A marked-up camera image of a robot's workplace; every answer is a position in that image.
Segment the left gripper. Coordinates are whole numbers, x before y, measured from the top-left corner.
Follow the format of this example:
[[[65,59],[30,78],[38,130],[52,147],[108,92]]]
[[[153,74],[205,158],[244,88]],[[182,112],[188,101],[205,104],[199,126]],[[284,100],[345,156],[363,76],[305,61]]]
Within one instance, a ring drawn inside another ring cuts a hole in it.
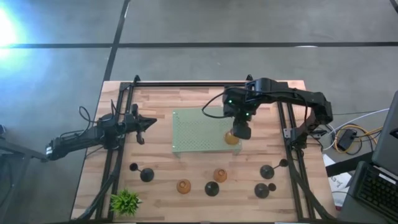
[[[143,145],[145,140],[142,137],[142,132],[146,131],[153,124],[157,122],[157,118],[142,117],[138,113],[138,105],[131,105],[131,112],[124,115],[124,132],[133,133],[136,132],[136,141]]]

